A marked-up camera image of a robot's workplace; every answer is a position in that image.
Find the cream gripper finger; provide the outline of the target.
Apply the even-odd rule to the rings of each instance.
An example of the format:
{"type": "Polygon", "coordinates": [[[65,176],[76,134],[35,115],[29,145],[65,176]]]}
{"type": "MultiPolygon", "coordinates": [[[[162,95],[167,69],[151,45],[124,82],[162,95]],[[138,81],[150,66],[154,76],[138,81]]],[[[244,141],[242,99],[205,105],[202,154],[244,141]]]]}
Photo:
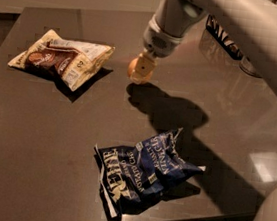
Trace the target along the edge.
{"type": "Polygon", "coordinates": [[[130,79],[132,82],[147,83],[157,66],[156,57],[149,51],[143,51],[136,59],[131,61],[130,79]]]}

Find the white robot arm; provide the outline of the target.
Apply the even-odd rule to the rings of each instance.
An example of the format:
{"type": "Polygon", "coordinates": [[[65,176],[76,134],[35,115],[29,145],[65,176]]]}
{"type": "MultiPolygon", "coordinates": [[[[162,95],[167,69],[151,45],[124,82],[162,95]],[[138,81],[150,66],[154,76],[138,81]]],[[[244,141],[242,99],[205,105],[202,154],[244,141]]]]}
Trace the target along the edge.
{"type": "MultiPolygon", "coordinates": [[[[130,62],[132,82],[145,83],[157,59],[171,55],[187,32],[209,15],[277,96],[277,6],[268,0],[162,0],[144,31],[144,50],[130,62]]],[[[277,221],[277,183],[253,221],[277,221]]]]}

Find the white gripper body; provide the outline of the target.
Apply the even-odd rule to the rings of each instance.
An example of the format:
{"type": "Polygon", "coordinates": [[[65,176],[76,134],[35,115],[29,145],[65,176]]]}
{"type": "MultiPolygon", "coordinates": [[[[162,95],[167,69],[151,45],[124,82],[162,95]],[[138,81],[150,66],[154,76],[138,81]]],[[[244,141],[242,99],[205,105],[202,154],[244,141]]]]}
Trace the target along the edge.
{"type": "Polygon", "coordinates": [[[184,31],[185,28],[181,22],[170,22],[154,15],[144,30],[144,49],[151,57],[168,57],[180,45],[184,38],[184,31]]]}

